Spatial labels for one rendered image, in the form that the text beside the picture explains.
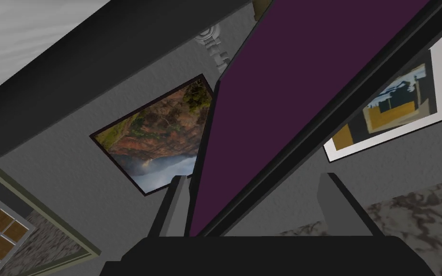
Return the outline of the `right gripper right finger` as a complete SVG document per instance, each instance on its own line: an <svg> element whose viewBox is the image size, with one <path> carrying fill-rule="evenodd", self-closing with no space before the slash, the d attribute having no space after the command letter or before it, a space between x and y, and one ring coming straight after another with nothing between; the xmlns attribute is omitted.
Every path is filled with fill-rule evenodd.
<svg viewBox="0 0 442 276"><path fill-rule="evenodd" d="M384 236L335 173L321 174L317 200L330 235Z"/></svg>

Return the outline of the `purple door leaf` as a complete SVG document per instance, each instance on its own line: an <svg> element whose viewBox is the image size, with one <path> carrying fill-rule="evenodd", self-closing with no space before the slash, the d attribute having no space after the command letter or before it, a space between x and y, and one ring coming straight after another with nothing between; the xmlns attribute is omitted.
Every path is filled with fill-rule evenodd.
<svg viewBox="0 0 442 276"><path fill-rule="evenodd" d="M442 0L273 0L217 81L185 236L221 236L442 36Z"/></svg>

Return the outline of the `abstract picture with white frame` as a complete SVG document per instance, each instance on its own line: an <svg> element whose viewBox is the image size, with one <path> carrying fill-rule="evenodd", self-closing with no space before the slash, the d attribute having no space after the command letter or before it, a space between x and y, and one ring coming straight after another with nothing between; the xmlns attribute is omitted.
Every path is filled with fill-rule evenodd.
<svg viewBox="0 0 442 276"><path fill-rule="evenodd" d="M329 162L442 121L442 37L328 141Z"/></svg>

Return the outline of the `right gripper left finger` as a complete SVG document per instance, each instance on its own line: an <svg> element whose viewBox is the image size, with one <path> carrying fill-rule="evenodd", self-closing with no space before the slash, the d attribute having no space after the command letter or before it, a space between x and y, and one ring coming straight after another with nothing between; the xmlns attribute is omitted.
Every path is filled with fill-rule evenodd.
<svg viewBox="0 0 442 276"><path fill-rule="evenodd" d="M166 189L148 237L184 236L190 203L191 178L177 175Z"/></svg>

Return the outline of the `white ornate wall ornament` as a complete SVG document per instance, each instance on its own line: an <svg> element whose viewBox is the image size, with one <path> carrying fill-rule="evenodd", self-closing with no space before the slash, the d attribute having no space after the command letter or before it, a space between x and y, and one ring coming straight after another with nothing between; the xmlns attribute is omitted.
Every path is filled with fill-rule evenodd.
<svg viewBox="0 0 442 276"><path fill-rule="evenodd" d="M194 37L194 40L206 48L208 55L214 59L217 70L222 74L228 67L231 59L221 45L220 33L221 27L217 23L199 33Z"/></svg>

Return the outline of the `landscape picture with black frame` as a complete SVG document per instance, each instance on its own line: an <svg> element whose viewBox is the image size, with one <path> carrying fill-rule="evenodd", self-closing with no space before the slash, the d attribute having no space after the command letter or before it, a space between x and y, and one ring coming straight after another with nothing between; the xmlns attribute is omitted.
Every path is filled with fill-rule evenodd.
<svg viewBox="0 0 442 276"><path fill-rule="evenodd" d="M199 74L90 138L148 196L177 175L192 175L212 98L212 89Z"/></svg>

